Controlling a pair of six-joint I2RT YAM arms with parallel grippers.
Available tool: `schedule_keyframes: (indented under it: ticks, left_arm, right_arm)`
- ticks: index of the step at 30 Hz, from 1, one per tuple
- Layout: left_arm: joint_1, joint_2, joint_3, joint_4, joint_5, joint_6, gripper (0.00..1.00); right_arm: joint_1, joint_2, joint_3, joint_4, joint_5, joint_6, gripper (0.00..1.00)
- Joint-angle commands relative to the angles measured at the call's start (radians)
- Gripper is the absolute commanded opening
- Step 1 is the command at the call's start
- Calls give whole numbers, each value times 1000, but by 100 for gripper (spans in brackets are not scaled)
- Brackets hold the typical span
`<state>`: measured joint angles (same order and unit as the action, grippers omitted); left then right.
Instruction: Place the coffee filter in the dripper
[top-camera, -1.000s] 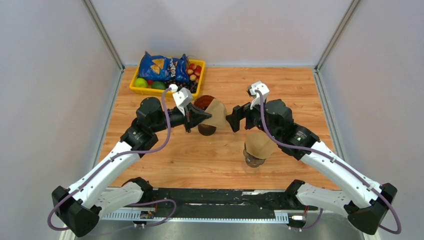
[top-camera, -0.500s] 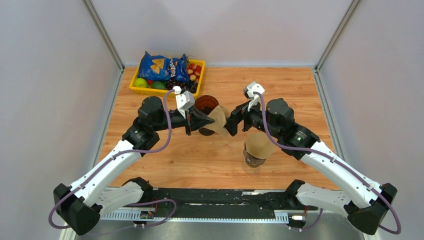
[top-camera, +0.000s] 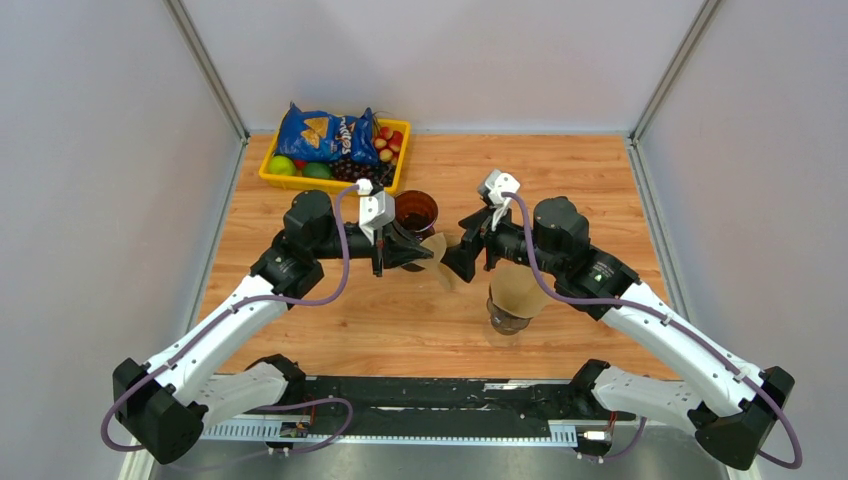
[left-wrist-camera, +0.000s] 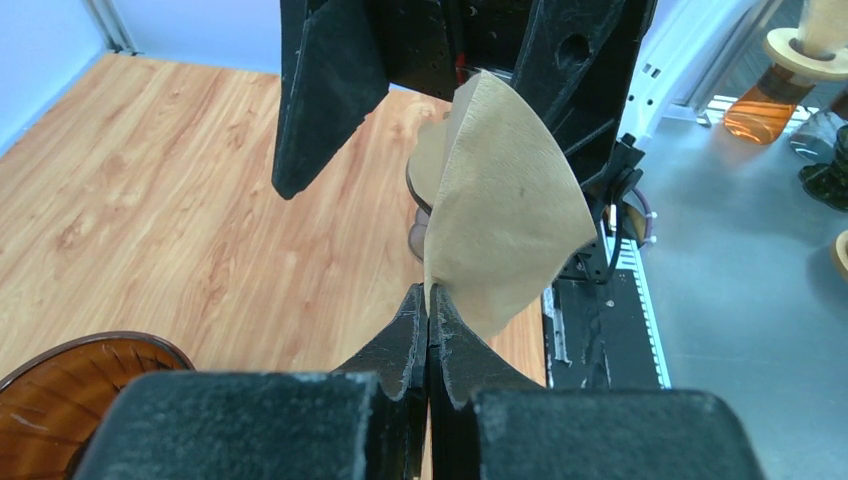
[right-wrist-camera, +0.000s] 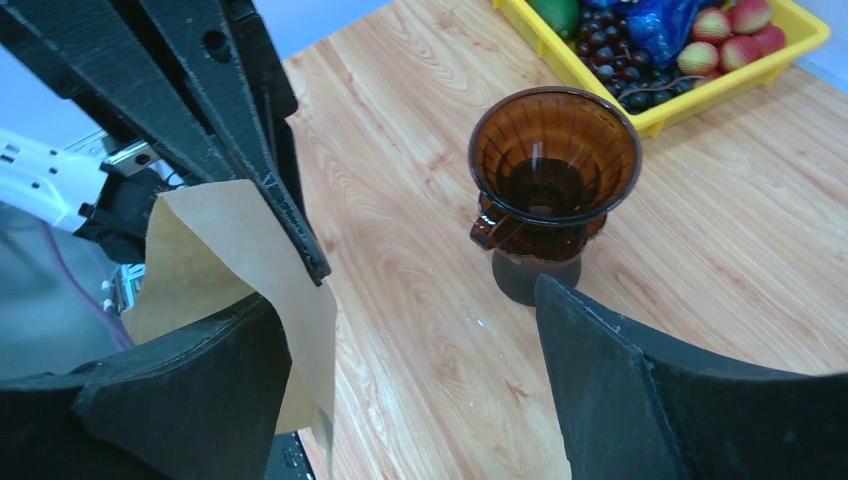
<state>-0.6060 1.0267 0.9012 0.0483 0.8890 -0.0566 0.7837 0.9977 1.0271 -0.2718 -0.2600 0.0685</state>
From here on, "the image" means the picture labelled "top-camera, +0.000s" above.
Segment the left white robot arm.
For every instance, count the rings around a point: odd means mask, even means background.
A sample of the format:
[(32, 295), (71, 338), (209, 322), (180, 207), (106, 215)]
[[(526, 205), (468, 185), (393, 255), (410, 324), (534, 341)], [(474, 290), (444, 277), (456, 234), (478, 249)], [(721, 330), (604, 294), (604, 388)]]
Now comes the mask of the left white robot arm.
[(130, 449), (109, 436), (109, 423), (116, 419), (136, 440), (135, 450), (167, 465), (191, 450), (208, 427), (250, 410), (274, 406), (292, 414), (304, 405), (303, 374), (280, 355), (260, 359), (237, 375), (214, 375), (292, 307), (335, 301), (347, 285), (351, 260), (370, 259), (380, 276), (437, 256), (398, 224), (394, 199), (386, 191), (370, 184), (350, 189), (359, 198), (357, 222), (343, 221), (342, 194), (298, 193), (270, 247), (224, 302), (147, 361), (127, 358), (113, 370), (114, 403), (101, 423), (109, 448)]

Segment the paper coffee filter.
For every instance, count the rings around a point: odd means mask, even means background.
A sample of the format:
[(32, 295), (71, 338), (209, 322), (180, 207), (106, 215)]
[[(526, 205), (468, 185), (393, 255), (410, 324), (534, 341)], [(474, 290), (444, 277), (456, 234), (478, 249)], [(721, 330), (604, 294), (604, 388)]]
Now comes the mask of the paper coffee filter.
[(532, 319), (552, 302), (533, 271), (526, 266), (502, 264), (491, 278), (494, 305), (518, 318)]

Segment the brown amber dripper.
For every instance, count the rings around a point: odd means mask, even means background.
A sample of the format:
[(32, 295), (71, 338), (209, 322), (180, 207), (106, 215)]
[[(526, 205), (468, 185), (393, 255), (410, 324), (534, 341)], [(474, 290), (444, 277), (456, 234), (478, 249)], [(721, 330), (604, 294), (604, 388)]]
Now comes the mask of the brown amber dripper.
[(420, 190), (407, 190), (395, 197), (395, 220), (417, 239), (435, 234), (438, 205), (433, 197)]

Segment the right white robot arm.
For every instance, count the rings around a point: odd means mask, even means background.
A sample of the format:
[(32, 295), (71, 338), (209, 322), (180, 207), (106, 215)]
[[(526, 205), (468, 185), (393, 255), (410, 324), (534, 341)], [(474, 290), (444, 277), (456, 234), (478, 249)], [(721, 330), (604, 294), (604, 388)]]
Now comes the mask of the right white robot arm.
[(474, 278), (479, 256), (487, 269), (502, 260), (526, 266), (544, 294), (626, 334), (676, 374), (661, 381), (590, 360), (573, 377), (577, 413), (624, 412), (675, 427), (736, 470), (764, 456), (767, 437), (781, 424), (793, 451), (786, 467), (801, 466), (800, 442), (783, 410), (795, 384), (788, 372), (748, 362), (692, 326), (633, 269), (591, 243), (587, 218), (567, 198), (533, 209), (517, 195), (509, 201), (521, 224), (484, 207), (461, 221), (463, 236), (443, 263), (464, 281)]

